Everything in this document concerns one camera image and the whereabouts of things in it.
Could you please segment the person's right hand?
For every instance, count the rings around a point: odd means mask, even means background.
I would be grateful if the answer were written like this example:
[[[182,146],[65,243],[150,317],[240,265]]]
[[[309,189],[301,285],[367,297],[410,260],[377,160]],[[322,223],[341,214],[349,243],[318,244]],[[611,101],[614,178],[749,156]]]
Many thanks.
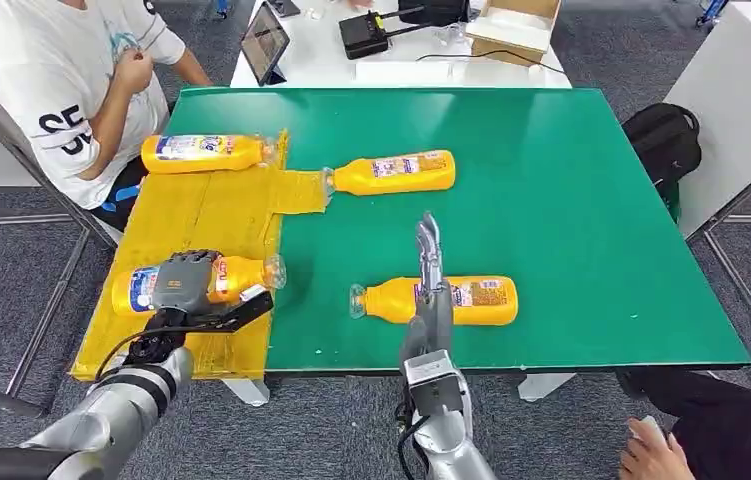
[[[153,73],[152,58],[139,49],[126,49],[115,66],[113,88],[125,95],[145,90]]]

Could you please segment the robot left hand grey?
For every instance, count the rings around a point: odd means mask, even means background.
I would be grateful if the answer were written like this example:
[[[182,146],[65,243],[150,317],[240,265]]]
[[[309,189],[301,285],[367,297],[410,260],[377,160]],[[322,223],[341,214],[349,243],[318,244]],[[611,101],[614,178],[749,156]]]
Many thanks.
[[[220,257],[219,251],[208,249],[173,253],[159,264],[151,304],[156,310],[176,309],[192,315],[209,313],[208,287],[213,263]]]

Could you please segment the robot right hand grey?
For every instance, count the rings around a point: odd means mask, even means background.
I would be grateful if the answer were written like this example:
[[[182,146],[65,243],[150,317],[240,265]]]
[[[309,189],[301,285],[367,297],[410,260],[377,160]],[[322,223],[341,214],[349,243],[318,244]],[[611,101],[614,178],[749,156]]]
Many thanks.
[[[400,350],[402,368],[406,360],[437,350],[449,350],[452,344],[452,288],[442,269],[440,229],[430,211],[424,212],[416,224],[416,245],[420,291]]]

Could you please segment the person's hand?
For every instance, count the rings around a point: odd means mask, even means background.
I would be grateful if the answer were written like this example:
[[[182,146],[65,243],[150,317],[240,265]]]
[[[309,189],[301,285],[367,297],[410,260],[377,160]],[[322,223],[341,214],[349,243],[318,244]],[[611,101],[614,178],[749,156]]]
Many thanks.
[[[620,452],[620,479],[695,479],[675,436],[666,436],[651,416],[629,418],[628,428],[631,437]]]

